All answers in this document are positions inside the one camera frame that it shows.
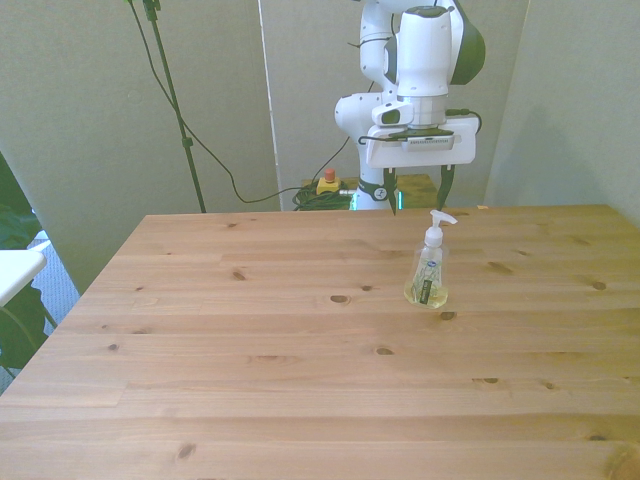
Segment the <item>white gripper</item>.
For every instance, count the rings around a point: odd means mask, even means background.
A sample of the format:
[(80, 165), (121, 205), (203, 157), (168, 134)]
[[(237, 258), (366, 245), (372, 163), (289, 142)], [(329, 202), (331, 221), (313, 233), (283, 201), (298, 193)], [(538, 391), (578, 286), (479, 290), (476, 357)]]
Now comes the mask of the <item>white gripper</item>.
[(476, 118), (458, 117), (442, 129), (410, 130), (373, 126), (364, 136), (366, 164), (383, 170), (384, 188), (393, 215), (397, 212), (394, 168), (442, 166), (437, 209), (442, 211), (451, 191), (455, 166), (469, 164), (476, 155)]

